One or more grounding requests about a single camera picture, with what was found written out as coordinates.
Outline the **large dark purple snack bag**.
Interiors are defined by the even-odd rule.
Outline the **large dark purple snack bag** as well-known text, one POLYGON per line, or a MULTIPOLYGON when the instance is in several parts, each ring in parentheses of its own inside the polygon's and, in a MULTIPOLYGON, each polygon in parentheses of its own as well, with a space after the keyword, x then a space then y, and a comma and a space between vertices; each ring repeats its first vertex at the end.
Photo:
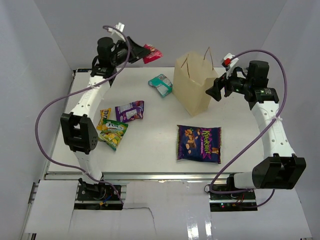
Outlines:
POLYGON ((177 126, 178 160, 220 164, 221 144, 221 127, 177 126))

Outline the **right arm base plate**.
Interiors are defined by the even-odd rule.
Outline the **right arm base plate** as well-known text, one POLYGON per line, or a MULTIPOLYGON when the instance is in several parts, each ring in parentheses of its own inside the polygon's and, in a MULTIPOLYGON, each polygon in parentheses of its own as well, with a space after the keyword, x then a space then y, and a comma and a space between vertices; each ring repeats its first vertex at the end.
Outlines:
POLYGON ((256 195, 253 191, 235 194, 215 194, 209 191, 209 184, 204 187, 209 196, 211 212, 257 211, 256 195))

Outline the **red pink snack packet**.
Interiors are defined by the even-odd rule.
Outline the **red pink snack packet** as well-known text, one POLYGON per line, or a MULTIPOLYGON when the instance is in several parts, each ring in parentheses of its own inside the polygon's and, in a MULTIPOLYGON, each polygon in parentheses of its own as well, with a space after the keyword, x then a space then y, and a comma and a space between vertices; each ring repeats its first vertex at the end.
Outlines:
POLYGON ((143 58, 144 64, 151 63, 163 57, 163 54, 158 49, 156 49, 153 45, 145 44, 143 47, 150 50, 150 53, 143 58))

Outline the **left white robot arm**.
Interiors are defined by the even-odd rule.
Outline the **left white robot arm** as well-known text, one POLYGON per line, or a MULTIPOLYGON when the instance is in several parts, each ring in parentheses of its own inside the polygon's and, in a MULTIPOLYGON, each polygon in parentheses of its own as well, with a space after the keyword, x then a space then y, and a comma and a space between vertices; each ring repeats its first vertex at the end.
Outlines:
POLYGON ((87 90, 70 113, 60 117, 64 143, 75 154, 85 182, 91 184, 88 193, 96 200, 105 196, 106 187, 97 182, 103 179, 103 174, 98 163, 90 157, 99 139, 92 120, 103 96, 115 80, 117 67, 125 62, 135 63, 150 53, 149 48, 136 44, 129 37, 117 42, 110 37, 100 38, 97 41, 97 56, 92 60, 87 90))

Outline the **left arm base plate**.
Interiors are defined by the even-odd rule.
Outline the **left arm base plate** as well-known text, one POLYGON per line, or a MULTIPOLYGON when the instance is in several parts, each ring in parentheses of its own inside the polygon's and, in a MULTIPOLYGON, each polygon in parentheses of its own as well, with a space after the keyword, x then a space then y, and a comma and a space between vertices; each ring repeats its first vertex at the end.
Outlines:
POLYGON ((74 202, 75 210, 101 210, 101 211, 120 211, 123 205, 120 202, 116 191, 106 185, 102 191, 89 191, 82 185, 78 185, 74 202))

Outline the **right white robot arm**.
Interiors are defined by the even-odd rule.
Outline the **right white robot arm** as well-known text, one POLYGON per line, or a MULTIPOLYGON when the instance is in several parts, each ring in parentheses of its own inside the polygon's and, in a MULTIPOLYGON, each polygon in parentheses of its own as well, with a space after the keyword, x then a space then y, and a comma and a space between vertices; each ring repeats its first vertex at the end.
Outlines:
POLYGON ((225 191, 219 191, 213 183, 209 191, 236 200, 255 189, 291 190, 306 169, 306 160, 296 155, 286 136, 280 118, 283 107, 279 105, 277 91, 268 87, 269 64, 253 60, 248 72, 239 77, 237 61, 231 57, 222 61, 226 72, 214 80, 206 93, 217 101, 221 100, 221 89, 225 97, 231 93, 244 96, 260 131, 256 140, 262 141, 263 160, 251 171, 230 174, 225 191))

